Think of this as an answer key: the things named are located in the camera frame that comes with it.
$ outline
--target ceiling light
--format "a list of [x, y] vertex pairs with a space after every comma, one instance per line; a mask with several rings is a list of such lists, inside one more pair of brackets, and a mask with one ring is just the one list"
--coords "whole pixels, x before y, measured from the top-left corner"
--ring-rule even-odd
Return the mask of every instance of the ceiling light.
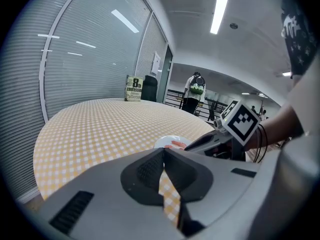
[[116, 16], [120, 21], [122, 21], [122, 23], [124, 23], [129, 29], [131, 29], [131, 31], [133, 33], [139, 32], [139, 30], [136, 29], [136, 27], [134, 25], [132, 25], [131, 22], [129, 20], [127, 20], [127, 18], [125, 16], [123, 16], [120, 12], [118, 12], [118, 10], [113, 10], [111, 13], [114, 16]]
[[210, 32], [213, 34], [218, 33], [222, 18], [224, 17], [227, 2], [228, 2], [228, 0], [216, 0], [212, 26], [211, 26], [211, 30], [210, 30]]
[[291, 72], [290, 71], [289, 72], [284, 72], [284, 73], [282, 73], [282, 75], [284, 77], [291, 77]]
[[78, 56], [82, 56], [82, 54], [78, 54], [78, 53], [73, 53], [73, 52], [68, 52], [68, 54], [73, 54], [73, 55], [78, 55]]
[[38, 37], [44, 37], [44, 38], [56, 38], [59, 39], [60, 36], [56, 36], [56, 35], [48, 35], [48, 34], [38, 34]]
[[77, 43], [77, 44], [80, 44], [80, 45], [84, 45], [84, 46], [89, 46], [89, 47], [92, 47], [92, 48], [96, 48], [95, 46], [90, 45], [90, 44], [87, 44], [87, 43], [84, 43], [84, 42], [76, 41], [76, 43]]

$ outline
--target person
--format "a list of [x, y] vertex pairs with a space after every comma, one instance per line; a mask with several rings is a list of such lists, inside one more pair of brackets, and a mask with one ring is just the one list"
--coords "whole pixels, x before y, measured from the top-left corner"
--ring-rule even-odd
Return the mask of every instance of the person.
[[194, 72], [185, 84], [182, 110], [193, 114], [199, 102], [205, 101], [206, 83], [199, 72]]
[[[290, 78], [295, 86], [315, 59], [319, 51], [319, 43], [306, 16], [295, 0], [282, 0], [282, 10], [283, 29], [281, 36], [285, 40], [291, 63]], [[263, 147], [266, 146], [266, 140], [270, 145], [303, 134], [299, 119], [289, 103], [282, 106], [275, 116], [260, 124], [264, 127], [267, 135], [266, 138], [262, 134]], [[245, 145], [246, 151], [257, 147], [257, 134], [256, 131]]]
[[264, 110], [261, 114], [260, 114], [260, 119], [261, 121], [266, 120], [267, 119], [267, 115], [266, 115], [267, 111]]
[[255, 107], [255, 106], [252, 106], [252, 107], [251, 107], [251, 110], [252, 110], [255, 114], [257, 114], [257, 112], [256, 112], [256, 107]]

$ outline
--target round table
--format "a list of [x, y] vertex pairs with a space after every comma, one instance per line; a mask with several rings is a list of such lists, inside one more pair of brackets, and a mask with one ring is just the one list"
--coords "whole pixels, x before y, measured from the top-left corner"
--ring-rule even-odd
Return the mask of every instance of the round table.
[[[33, 169], [43, 199], [88, 168], [152, 149], [166, 135], [194, 141], [213, 128], [198, 117], [161, 103], [120, 98], [85, 101], [62, 109], [42, 128]], [[165, 172], [159, 193], [164, 211], [177, 223], [180, 196]]]

